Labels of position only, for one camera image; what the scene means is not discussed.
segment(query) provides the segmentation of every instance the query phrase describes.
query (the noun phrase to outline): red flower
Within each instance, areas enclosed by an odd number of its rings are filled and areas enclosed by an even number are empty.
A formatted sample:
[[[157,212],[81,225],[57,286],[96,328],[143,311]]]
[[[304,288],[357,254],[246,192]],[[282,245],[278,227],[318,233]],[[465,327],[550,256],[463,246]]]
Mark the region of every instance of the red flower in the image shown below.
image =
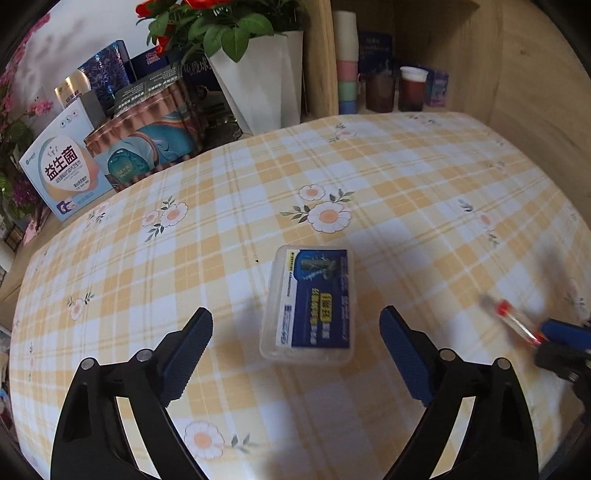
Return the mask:
[[[164,52],[166,52],[166,45],[168,45],[170,38],[168,38],[168,37],[157,37],[157,38],[158,38],[158,46],[156,46],[156,53],[158,55],[162,55],[162,54],[164,54]]]
[[[234,0],[184,0],[185,3],[195,10],[203,10],[204,8],[215,7],[219,4],[229,4]]]
[[[147,2],[144,2],[143,4],[139,4],[137,7],[135,7],[135,13],[138,14],[138,17],[146,18],[146,17],[149,17],[150,15],[152,15],[152,12],[150,11],[150,8],[148,7],[151,2],[152,2],[152,0],[148,0]]]

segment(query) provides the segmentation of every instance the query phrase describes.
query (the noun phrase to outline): wall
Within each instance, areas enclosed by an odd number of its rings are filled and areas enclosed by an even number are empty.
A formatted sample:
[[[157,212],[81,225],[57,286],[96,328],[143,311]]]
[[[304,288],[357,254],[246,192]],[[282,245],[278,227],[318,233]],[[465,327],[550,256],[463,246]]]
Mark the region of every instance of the wall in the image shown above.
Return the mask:
[[[129,55],[147,50],[148,22],[135,25],[139,0],[61,0],[51,20],[27,44],[15,78],[21,106],[35,98],[40,87],[52,94],[70,73],[115,40],[124,40]]]
[[[504,0],[499,88],[489,125],[538,164],[591,225],[591,79],[529,0]]]

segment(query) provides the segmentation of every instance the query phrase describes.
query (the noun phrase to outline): stacked paper cup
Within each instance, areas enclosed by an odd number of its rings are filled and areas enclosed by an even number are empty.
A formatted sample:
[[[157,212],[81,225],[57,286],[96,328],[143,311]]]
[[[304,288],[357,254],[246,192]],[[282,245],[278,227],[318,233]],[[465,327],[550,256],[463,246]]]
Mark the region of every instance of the stacked paper cup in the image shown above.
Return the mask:
[[[339,81],[339,113],[357,113],[357,73],[359,63],[359,37],[357,15],[353,12],[334,11],[336,70]]]

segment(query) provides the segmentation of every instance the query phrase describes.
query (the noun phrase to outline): brown liquid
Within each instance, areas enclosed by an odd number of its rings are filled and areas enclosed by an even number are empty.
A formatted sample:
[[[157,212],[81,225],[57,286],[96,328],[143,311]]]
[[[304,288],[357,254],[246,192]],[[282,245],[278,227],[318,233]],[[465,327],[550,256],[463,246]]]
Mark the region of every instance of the brown liquid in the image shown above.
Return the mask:
[[[422,112],[425,98],[425,82],[412,82],[400,78],[398,110],[401,112]]]

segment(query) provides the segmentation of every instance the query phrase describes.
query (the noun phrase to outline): tablecloth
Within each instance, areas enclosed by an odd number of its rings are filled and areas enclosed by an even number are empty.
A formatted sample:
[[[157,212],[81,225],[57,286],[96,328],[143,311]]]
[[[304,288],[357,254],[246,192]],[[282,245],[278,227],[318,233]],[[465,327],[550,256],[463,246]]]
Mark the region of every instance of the tablecloth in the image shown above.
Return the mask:
[[[289,243],[353,252],[356,346],[344,367],[259,353],[271,263]],[[462,114],[332,117],[218,148],[117,194],[31,260],[11,358],[23,452],[49,478],[79,362],[126,361],[203,306],[213,338],[168,411],[210,478],[381,479],[424,411],[379,335],[379,312],[393,304],[438,348],[511,360],[543,463],[578,406],[479,296],[536,320],[583,322],[590,249],[552,181]],[[155,474],[128,403],[121,412],[140,467]],[[469,413],[463,405],[440,471]]]

